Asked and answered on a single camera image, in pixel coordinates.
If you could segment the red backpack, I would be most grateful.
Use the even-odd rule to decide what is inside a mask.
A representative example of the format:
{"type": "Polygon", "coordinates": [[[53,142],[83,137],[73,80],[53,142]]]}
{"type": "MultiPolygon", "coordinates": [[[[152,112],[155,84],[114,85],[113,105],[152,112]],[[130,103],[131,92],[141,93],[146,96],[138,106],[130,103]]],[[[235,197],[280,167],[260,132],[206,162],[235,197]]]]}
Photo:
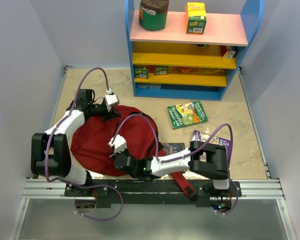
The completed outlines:
{"type": "Polygon", "coordinates": [[[115,168],[111,158],[112,149],[108,143],[116,132],[124,137],[129,153],[137,159],[155,154],[165,156],[163,145],[155,141],[159,132],[149,115],[132,106],[118,105],[115,109],[121,117],[108,121],[91,117],[74,133],[70,149],[85,169],[112,177],[126,175],[115,168]]]}

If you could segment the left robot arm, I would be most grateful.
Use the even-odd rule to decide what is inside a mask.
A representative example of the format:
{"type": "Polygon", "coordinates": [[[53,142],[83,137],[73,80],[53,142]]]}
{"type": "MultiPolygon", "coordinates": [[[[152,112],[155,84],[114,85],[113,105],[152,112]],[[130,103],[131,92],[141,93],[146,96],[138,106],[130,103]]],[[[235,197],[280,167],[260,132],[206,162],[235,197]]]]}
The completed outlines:
{"type": "Polygon", "coordinates": [[[95,91],[80,89],[66,109],[64,116],[50,129],[35,133],[31,138],[31,172],[51,183],[60,180],[74,186],[82,196],[94,190],[90,173],[72,163],[71,141],[74,133],[92,117],[109,120],[119,114],[115,106],[119,98],[111,90],[102,103],[95,103],[95,91]]]}

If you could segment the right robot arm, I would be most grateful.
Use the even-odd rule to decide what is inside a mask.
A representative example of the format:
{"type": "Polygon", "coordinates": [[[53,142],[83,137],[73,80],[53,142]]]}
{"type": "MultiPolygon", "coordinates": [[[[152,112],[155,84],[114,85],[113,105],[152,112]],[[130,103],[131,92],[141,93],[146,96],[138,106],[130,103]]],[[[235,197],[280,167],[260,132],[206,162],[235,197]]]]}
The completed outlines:
{"type": "Polygon", "coordinates": [[[195,140],[174,154],[137,159],[129,153],[122,137],[110,140],[108,145],[115,168],[134,179],[152,181],[171,173],[191,171],[212,180],[217,196],[223,197],[231,190],[227,149],[223,146],[195,140]]]}

